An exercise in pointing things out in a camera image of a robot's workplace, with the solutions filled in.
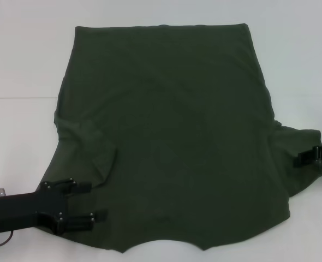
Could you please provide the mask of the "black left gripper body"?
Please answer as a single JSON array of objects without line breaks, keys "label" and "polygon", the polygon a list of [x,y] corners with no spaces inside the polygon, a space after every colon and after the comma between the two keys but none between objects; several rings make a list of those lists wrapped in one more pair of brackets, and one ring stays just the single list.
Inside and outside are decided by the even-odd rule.
[{"label": "black left gripper body", "polygon": [[54,184],[42,183],[32,193],[0,196],[0,233],[45,227],[63,234],[67,220],[67,197]]}]

